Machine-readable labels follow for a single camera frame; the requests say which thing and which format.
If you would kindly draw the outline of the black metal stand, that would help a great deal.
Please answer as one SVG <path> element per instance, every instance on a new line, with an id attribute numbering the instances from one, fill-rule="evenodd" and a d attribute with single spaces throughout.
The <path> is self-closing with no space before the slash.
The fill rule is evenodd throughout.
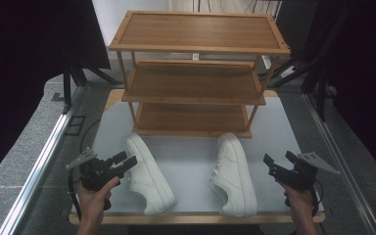
<path id="1" fill-rule="evenodd" d="M 91 72 L 98 75 L 103 80 L 109 82 L 110 84 L 122 84 L 122 81 L 114 79 L 105 72 L 92 67 L 90 64 L 86 63 L 84 60 L 74 57 L 72 54 L 67 53 L 67 58 L 64 66 L 63 73 L 63 89 L 64 89 L 64 109 L 63 114 L 66 115 L 72 107 L 72 97 L 71 97 L 71 80 L 78 87 L 85 87 L 87 85 L 87 78 L 84 74 L 84 69 L 88 69 Z"/>
<path id="2" fill-rule="evenodd" d="M 285 71 L 297 62 L 302 62 L 304 65 L 280 80 L 269 84 L 270 88 L 280 87 L 293 79 L 306 74 L 301 85 L 301 90 L 303 93 L 310 93 L 314 88 L 317 88 L 315 106 L 316 112 L 322 120 L 325 120 L 324 105 L 326 98 L 326 76 L 325 68 L 323 66 L 326 55 L 333 41 L 334 35 L 332 32 L 319 33 L 304 49 L 294 52 L 288 61 L 275 69 L 272 76 L 275 77 L 277 74 Z"/>

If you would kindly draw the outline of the person's left hand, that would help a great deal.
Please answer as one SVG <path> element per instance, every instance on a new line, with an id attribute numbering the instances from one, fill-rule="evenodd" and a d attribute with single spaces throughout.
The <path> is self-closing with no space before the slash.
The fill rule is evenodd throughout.
<path id="1" fill-rule="evenodd" d="M 78 184 L 77 195 L 81 210 L 81 223 L 100 224 L 104 217 L 104 205 L 112 195 L 112 189 L 119 183 L 119 179 L 114 177 L 108 181 L 101 190 L 89 191 L 82 183 Z"/>

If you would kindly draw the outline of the wooden three-tier shoe rack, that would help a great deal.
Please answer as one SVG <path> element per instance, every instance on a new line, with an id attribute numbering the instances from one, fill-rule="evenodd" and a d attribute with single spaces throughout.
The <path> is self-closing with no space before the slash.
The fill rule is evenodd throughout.
<path id="1" fill-rule="evenodd" d="M 124 72 L 123 102 L 140 135 L 252 135 L 269 80 L 258 59 L 290 51 L 271 15 L 129 11 L 110 50 L 152 52 Z"/>

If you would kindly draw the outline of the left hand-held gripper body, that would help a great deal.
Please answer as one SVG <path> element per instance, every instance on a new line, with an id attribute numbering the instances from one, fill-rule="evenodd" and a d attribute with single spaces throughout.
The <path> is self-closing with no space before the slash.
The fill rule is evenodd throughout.
<path id="1" fill-rule="evenodd" d="M 66 170 L 69 172 L 69 195 L 77 211 L 79 211 L 79 203 L 73 190 L 73 170 L 76 167 L 79 169 L 79 180 L 82 182 L 85 189 L 89 191 L 99 191 L 112 178 L 116 176 L 123 177 L 123 175 L 116 175 L 113 165 L 112 158 L 100 160 L 98 159 L 98 155 L 90 148 L 87 148 L 69 164 L 66 164 Z"/>

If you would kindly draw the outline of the white sneaker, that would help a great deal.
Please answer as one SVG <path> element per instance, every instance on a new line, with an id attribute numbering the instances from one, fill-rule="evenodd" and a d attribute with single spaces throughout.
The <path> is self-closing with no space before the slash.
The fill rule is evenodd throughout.
<path id="1" fill-rule="evenodd" d="M 225 133 L 218 137 L 217 147 L 211 188 L 224 202 L 220 213 L 232 217 L 254 216 L 258 202 L 240 140 L 233 133 Z"/>
<path id="2" fill-rule="evenodd" d="M 157 215 L 173 208 L 177 204 L 176 198 L 143 139 L 131 133 L 126 139 L 126 147 L 137 161 L 130 171 L 129 189 L 145 199 L 143 213 Z"/>

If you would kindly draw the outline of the person's right hand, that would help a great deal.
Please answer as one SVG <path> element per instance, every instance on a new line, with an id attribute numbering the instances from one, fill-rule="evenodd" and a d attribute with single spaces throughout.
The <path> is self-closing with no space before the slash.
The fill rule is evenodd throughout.
<path id="1" fill-rule="evenodd" d="M 310 191 L 296 190 L 282 182 L 280 182 L 280 185 L 284 188 L 285 196 L 289 199 L 293 221 L 296 224 L 313 223 L 313 198 Z"/>

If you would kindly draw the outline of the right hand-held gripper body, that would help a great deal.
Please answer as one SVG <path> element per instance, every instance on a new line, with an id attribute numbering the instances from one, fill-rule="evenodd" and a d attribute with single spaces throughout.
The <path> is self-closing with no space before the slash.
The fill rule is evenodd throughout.
<path id="1" fill-rule="evenodd" d="M 337 169 L 326 163 L 314 152 L 301 153 L 297 157 L 299 160 L 293 164 L 292 169 L 275 164 L 274 169 L 269 168 L 268 174 L 273 176 L 276 181 L 285 183 L 296 190 L 311 189 L 316 180 L 316 174 L 320 169 L 340 174 Z"/>

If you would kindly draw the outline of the metal rail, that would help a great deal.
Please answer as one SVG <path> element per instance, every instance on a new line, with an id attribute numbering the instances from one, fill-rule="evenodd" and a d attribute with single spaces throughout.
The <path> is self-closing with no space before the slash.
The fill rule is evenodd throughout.
<path id="1" fill-rule="evenodd" d="M 308 106 L 312 118 L 314 119 L 314 122 L 316 123 L 317 128 L 320 131 L 326 147 L 330 152 L 335 166 L 340 172 L 341 178 L 343 179 L 344 184 L 349 191 L 354 206 L 364 224 L 368 235 L 376 235 L 376 217 L 374 215 L 374 212 L 366 201 L 359 186 L 357 185 L 355 178 L 344 159 L 344 155 L 338 147 L 337 142 L 335 141 L 327 123 L 317 113 L 313 98 L 307 94 L 303 94 L 303 98 Z"/>
<path id="2" fill-rule="evenodd" d="M 72 111 L 73 109 L 70 109 L 59 116 L 18 197 L 15 199 L 0 227 L 0 235 L 14 235 L 16 233 L 35 191 L 53 158 L 59 141 L 71 120 Z"/>

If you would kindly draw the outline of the black floor bracket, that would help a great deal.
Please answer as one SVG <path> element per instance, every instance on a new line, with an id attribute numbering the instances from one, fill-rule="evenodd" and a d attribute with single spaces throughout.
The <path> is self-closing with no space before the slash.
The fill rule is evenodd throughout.
<path id="1" fill-rule="evenodd" d="M 84 126 L 86 116 L 72 116 L 65 134 L 67 136 L 79 136 Z"/>

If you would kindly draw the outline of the dark curtain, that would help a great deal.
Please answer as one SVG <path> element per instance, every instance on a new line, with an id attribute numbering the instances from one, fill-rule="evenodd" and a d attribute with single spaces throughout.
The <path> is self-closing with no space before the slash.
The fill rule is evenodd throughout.
<path id="1" fill-rule="evenodd" d="M 325 68 L 334 105 L 376 160 L 376 0 L 320 0 L 310 33 L 349 8 L 327 52 Z"/>
<path id="2" fill-rule="evenodd" d="M 68 59 L 110 66 L 92 0 L 0 0 L 0 164 Z"/>

